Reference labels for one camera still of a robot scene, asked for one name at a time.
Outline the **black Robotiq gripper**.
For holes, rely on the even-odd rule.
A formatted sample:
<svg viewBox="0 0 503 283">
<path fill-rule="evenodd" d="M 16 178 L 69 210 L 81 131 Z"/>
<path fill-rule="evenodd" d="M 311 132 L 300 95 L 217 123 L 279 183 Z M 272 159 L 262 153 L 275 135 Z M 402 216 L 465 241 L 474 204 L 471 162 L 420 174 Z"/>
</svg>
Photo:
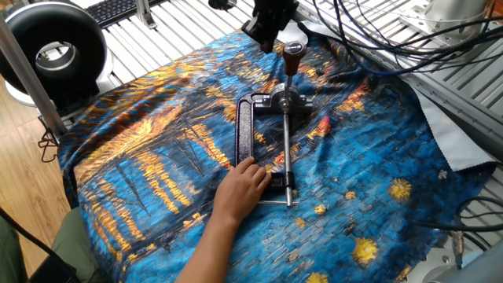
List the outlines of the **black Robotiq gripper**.
<svg viewBox="0 0 503 283">
<path fill-rule="evenodd" d="M 294 17 L 298 6 L 296 0 L 255 0 L 253 17 L 241 30 L 254 40 L 262 40 L 261 51 L 271 53 L 278 33 Z"/>
</svg>

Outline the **person's right hand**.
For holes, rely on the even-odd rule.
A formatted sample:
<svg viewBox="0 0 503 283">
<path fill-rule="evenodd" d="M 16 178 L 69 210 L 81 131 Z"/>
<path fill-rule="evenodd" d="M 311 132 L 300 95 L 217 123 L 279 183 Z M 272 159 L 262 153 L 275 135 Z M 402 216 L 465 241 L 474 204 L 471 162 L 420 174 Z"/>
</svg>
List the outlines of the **person's right hand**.
<svg viewBox="0 0 503 283">
<path fill-rule="evenodd" d="M 271 178 L 253 157 L 231 168 L 217 188 L 211 221 L 236 229 L 258 204 Z"/>
</svg>

